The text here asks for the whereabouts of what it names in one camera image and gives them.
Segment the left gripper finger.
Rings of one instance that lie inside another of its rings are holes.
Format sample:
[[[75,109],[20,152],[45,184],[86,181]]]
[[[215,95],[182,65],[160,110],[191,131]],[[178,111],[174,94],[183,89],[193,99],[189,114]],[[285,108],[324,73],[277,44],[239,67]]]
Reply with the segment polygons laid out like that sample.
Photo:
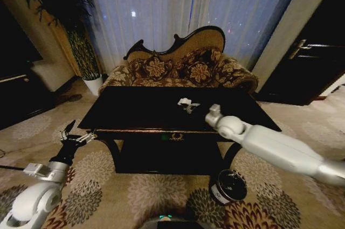
[[[92,130],[91,132],[80,136],[76,139],[77,142],[79,143],[89,143],[90,141],[94,140],[97,138],[97,135],[94,133],[94,131]]]
[[[67,137],[70,133],[70,131],[72,130],[72,128],[74,127],[76,120],[73,120],[71,123],[69,123],[64,130],[60,131],[60,140],[67,140]]]

